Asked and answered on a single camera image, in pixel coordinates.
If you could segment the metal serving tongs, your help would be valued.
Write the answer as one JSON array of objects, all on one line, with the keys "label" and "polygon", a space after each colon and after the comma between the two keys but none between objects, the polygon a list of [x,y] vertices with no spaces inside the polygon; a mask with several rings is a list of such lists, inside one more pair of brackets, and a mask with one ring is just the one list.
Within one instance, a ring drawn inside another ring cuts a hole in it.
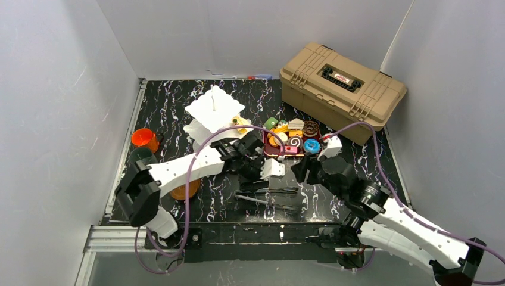
[{"label": "metal serving tongs", "polygon": [[236,190],[233,196],[237,200],[245,200],[253,203],[261,204],[268,207],[295,212],[298,207],[277,202],[275,197],[295,197],[298,194],[299,187],[284,187],[284,188],[260,188],[255,191],[241,191]]}]

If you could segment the yellow layered cake piece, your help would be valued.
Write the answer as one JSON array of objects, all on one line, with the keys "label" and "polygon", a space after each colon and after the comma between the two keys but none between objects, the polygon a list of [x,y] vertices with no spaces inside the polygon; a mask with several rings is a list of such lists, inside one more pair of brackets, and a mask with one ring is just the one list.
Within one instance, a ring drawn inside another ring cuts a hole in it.
[{"label": "yellow layered cake piece", "polygon": [[249,124],[249,122],[248,122],[247,119],[244,119],[240,115],[234,116],[232,118],[232,123],[233,123],[234,126],[238,127],[238,128],[236,128],[236,131],[239,134],[242,135],[242,134],[246,134],[248,132],[248,129],[245,128],[245,126],[247,126]]}]

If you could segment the white three-tier cake stand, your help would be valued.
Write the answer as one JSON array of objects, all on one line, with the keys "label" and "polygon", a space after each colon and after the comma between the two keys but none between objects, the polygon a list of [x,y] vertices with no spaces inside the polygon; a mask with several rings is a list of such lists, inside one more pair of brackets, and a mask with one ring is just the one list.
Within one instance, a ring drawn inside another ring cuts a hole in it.
[{"label": "white three-tier cake stand", "polygon": [[[212,85],[208,91],[185,107],[192,121],[185,125],[183,130],[194,140],[194,143],[203,145],[204,141],[218,130],[233,126],[232,118],[241,116],[244,108],[245,106],[238,100],[218,86]],[[218,134],[213,141],[223,138],[242,138],[244,135],[232,129]]]}]

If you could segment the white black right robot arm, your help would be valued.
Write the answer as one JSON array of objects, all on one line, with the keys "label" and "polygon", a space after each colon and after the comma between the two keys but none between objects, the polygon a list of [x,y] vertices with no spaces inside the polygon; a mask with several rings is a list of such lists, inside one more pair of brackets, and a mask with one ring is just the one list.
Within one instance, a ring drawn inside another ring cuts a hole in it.
[{"label": "white black right robot arm", "polygon": [[348,225],[361,244],[381,248],[419,267],[435,285],[472,285],[483,250],[442,234],[442,229],[400,206],[391,191],[356,174],[341,157],[306,156],[291,167],[297,182],[320,184],[350,211]]}]

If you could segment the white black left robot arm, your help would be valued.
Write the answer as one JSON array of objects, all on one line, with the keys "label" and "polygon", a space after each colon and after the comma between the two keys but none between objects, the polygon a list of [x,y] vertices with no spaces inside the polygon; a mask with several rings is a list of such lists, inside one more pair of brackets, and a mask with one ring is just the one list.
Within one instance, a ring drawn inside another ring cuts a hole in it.
[{"label": "white black left robot arm", "polygon": [[264,143],[249,132],[242,138],[223,138],[193,153],[165,163],[131,163],[114,193],[131,227],[145,226],[167,238],[178,230],[175,218],[161,206],[162,197],[203,177],[237,173],[249,181],[261,179]]}]

